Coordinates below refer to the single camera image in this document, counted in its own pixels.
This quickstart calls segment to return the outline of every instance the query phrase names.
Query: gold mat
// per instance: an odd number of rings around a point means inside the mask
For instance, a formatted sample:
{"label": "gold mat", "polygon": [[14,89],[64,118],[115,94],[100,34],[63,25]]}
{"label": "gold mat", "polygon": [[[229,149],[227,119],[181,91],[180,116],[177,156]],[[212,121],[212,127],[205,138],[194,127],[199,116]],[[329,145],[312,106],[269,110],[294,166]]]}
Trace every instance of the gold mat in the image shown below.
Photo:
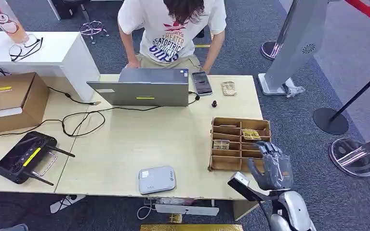
{"label": "gold mat", "polygon": [[142,225],[140,231],[243,231],[242,225]]}

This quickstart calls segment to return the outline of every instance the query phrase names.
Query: yellow tape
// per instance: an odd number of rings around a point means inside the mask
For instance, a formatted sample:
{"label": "yellow tape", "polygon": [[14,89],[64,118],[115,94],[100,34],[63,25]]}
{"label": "yellow tape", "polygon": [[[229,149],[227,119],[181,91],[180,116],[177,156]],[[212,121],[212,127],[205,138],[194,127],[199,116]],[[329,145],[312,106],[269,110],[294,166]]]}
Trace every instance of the yellow tape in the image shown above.
{"label": "yellow tape", "polygon": [[141,225],[140,231],[243,231],[242,225]]}
{"label": "yellow tape", "polygon": [[3,87],[3,88],[0,88],[0,90],[10,90],[12,89],[12,87]]}
{"label": "yellow tape", "polygon": [[154,97],[137,97],[138,100],[154,100]]}
{"label": "yellow tape", "polygon": [[210,45],[195,45],[195,48],[208,48],[211,47]]}
{"label": "yellow tape", "polygon": [[38,152],[40,152],[41,148],[37,148],[36,151],[29,157],[28,160],[23,164],[23,167],[26,167],[26,165],[29,164],[29,162],[36,156]]}

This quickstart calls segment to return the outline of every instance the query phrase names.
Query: stool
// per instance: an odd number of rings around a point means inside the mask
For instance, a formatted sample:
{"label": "stool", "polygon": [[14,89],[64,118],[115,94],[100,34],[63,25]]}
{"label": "stool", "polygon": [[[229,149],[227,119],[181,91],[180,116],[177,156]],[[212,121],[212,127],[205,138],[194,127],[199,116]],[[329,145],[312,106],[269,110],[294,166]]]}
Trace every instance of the stool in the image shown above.
{"label": "stool", "polygon": [[92,40],[92,44],[95,44],[96,41],[93,38],[93,35],[98,34],[100,32],[103,32],[106,37],[109,37],[110,35],[107,33],[104,25],[100,21],[91,21],[89,14],[86,11],[86,8],[84,7],[84,3],[90,2],[90,0],[63,0],[64,3],[68,4],[79,4],[81,7],[81,11],[83,12],[84,18],[86,19],[86,23],[80,26],[80,33],[82,35],[90,36],[90,39]]}

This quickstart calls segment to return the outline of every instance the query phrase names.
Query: gray laptop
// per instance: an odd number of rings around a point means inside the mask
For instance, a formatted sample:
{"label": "gray laptop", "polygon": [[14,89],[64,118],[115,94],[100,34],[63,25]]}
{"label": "gray laptop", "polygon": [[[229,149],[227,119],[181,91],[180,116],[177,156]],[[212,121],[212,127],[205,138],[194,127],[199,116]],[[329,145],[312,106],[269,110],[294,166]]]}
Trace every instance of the gray laptop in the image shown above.
{"label": "gray laptop", "polygon": [[111,105],[188,106],[188,69],[127,69],[118,82],[87,82]]}

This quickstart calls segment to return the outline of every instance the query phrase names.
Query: glasses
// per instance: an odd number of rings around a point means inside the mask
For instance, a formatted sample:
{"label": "glasses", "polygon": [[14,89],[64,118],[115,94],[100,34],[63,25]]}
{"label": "glasses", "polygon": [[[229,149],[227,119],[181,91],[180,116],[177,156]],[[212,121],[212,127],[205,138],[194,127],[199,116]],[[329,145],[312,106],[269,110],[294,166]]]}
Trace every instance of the glasses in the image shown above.
{"label": "glasses", "polygon": [[36,38],[34,35],[28,35],[29,39],[22,45],[13,45],[9,49],[9,56],[12,62],[22,60],[33,55],[42,48],[43,38]]}

